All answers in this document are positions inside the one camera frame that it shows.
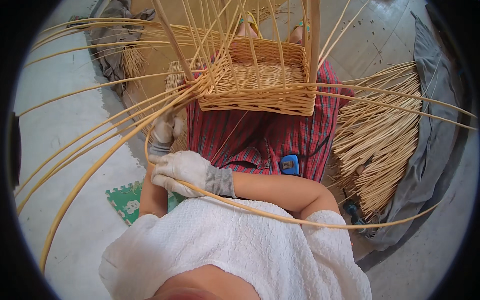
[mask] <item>checkered fabric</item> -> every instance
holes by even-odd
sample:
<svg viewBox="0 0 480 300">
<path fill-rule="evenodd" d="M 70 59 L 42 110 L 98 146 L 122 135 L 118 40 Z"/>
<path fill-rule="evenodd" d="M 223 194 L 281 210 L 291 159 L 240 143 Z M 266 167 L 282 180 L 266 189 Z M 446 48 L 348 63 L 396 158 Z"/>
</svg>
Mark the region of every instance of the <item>checkered fabric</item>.
<svg viewBox="0 0 480 300">
<path fill-rule="evenodd" d="M 318 71 L 317 82 L 341 84 L 328 61 Z M 351 89 L 345 88 L 323 87 L 321 91 L 354 96 Z M 243 110 L 203 112 L 198 102 L 193 101 L 187 106 L 187 148 L 215 167 L 252 174 L 280 174 L 280 160 L 295 154 L 299 158 L 300 175 L 320 182 L 335 136 L 338 110 L 347 103 L 340 97 L 317 96 L 313 115 L 303 117 L 258 111 L 248 111 L 245 115 Z"/>
</svg>

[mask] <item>concrete floor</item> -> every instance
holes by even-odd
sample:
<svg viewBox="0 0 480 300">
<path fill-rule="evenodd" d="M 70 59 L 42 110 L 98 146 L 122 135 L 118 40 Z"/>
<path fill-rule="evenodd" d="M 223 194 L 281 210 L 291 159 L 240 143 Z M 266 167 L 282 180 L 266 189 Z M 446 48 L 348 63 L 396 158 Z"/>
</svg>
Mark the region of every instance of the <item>concrete floor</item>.
<svg viewBox="0 0 480 300">
<path fill-rule="evenodd" d="M 343 21 L 352 19 L 365 1 L 351 0 Z M 68 19 L 71 15 L 85 15 L 95 2 L 97 1 L 64 1 L 47 23 L 55 25 L 65 22 L 65 18 Z M 346 2 L 347 0 L 322 1 L 322 43 L 326 41 Z M 297 11 L 300 2 L 292 0 L 290 5 L 294 12 L 291 16 L 293 26 L 301 18 Z M 424 5 L 423 0 L 373 0 L 367 4 L 358 16 L 362 24 L 357 22 L 355 28 L 350 28 L 329 55 L 328 59 L 339 78 L 360 78 L 386 68 L 387 63 L 413 60 L 415 25 L 410 11 L 432 28 Z M 132 12 L 139 12 L 149 6 L 150 0 L 134 0 Z M 166 7 L 168 9 L 175 18 L 174 7 Z M 176 14 L 177 20 L 180 20 L 179 13 Z M 288 28 L 284 22 L 279 21 L 279 24 L 282 27 L 280 31 L 286 36 Z M 268 20 L 261 24 L 261 30 L 265 37 L 271 35 Z M 82 46 L 86 46 L 83 34 L 68 36 L 35 51 L 28 60 Z M 381 55 L 375 46 L 382 51 Z M 152 65 L 152 68 L 161 68 L 162 64 L 169 62 L 170 57 L 159 56 L 157 59 L 155 56 L 151 59 L 162 62 L 157 66 Z M 105 81 L 98 67 L 91 62 L 87 50 L 57 56 L 23 71 L 15 111 L 21 113 L 56 96 Z M 163 85 L 163 80 L 161 84 L 158 81 L 151 82 L 144 87 L 148 95 L 154 95 L 158 93 L 160 85 Z M 20 120 L 23 146 L 20 182 L 24 182 L 62 146 L 122 109 L 117 95 L 110 89 L 103 88 L 59 100 L 23 116 Z M 107 124 L 102 129 L 111 125 L 112 123 Z M 67 195 L 81 176 L 118 140 L 120 137 L 113 138 L 77 159 L 44 184 L 25 206 L 20 221 L 37 260 L 53 218 Z M 69 150 L 72 151 L 79 145 L 76 143 Z M 98 276 L 98 265 L 106 246 L 120 236 L 127 226 L 108 204 L 105 190 L 143 180 L 145 160 L 142 147 L 141 136 L 134 137 L 123 145 L 87 182 L 63 219 L 53 241 L 45 273 L 48 282 L 62 299 L 109 299 Z M 478 178 L 478 149 L 478 137 L 471 134 L 460 166 L 445 194 L 446 200 L 405 245 L 367 272 L 374 299 L 425 299 L 438 285 L 458 250 L 469 220 Z M 55 159 L 48 164 L 47 169 L 27 185 L 17 203 L 24 199 L 48 167 L 58 161 Z M 371 249 L 358 237 L 354 239 L 357 239 L 353 248 L 358 260 Z"/>
</svg>

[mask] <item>grey tarp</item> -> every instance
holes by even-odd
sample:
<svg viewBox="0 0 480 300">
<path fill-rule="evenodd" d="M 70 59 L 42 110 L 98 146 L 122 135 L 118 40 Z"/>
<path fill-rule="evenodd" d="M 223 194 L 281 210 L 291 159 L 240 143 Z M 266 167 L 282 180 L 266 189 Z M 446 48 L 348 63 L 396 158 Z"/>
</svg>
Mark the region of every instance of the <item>grey tarp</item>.
<svg viewBox="0 0 480 300">
<path fill-rule="evenodd" d="M 463 96 L 459 78 L 448 58 L 442 53 L 429 29 L 415 16 L 416 39 L 414 59 L 425 97 L 459 106 Z M 437 104 L 423 103 L 422 111 L 457 121 L 458 113 Z M 416 215 L 433 195 L 435 184 L 452 152 L 456 126 L 421 117 L 417 150 L 408 162 L 404 178 L 381 221 L 393 222 Z M 397 244 L 412 222 L 380 228 L 369 241 L 383 251 Z"/>
<path fill-rule="evenodd" d="M 132 15 L 130 13 L 131 0 L 113 0 L 103 11 L 100 17 L 102 18 L 127 18 L 127 19 L 142 19 L 151 21 L 155 17 L 155 10 L 145 9 L 143 12 Z M 110 27 L 95 28 L 90 32 L 92 44 L 107 44 L 117 42 L 133 42 L 140 39 L 141 33 L 132 31 L 140 30 L 142 26 L 131 25 L 115 25 Z M 99 59 L 102 66 L 103 75 L 108 78 L 108 81 L 117 81 L 125 79 L 125 74 L 121 66 L 123 48 L 119 46 L 97 47 L 96 52 L 98 56 L 105 56 Z M 113 89 L 119 96 L 122 96 L 123 89 L 121 84 L 116 84 Z"/>
</svg>

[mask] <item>grey glove cuff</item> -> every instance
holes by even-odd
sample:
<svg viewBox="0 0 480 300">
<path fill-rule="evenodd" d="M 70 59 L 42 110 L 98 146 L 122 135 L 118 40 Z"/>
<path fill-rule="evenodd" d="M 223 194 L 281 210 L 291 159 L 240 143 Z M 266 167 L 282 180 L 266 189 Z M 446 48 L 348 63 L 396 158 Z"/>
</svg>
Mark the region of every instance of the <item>grey glove cuff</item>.
<svg viewBox="0 0 480 300">
<path fill-rule="evenodd" d="M 205 178 L 205 190 L 215 195 L 236 199 L 235 190 L 233 189 L 232 169 L 220 169 L 209 165 Z"/>
<path fill-rule="evenodd" d="M 159 141 L 155 140 L 150 147 L 150 154 L 156 156 L 164 156 L 170 153 L 170 147 L 172 147 L 173 143 L 160 143 Z"/>
</svg>

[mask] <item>work glove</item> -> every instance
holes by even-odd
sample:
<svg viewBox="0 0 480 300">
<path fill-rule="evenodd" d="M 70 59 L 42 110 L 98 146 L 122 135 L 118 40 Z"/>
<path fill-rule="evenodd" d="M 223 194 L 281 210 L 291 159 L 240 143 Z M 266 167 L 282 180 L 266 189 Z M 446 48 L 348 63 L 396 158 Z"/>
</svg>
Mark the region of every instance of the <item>work glove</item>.
<svg viewBox="0 0 480 300">
<path fill-rule="evenodd" d="M 165 113 L 155 120 L 153 126 L 154 142 L 150 147 L 150 156 L 167 155 L 173 142 L 183 131 L 183 120 L 177 116 L 173 117 L 171 113 Z"/>
<path fill-rule="evenodd" d="M 204 196 L 177 182 L 178 179 L 215 195 L 237 198 L 231 169 L 215 168 L 208 160 L 193 151 L 151 156 L 150 161 L 155 163 L 152 173 L 152 183 L 155 185 L 189 198 Z"/>
</svg>

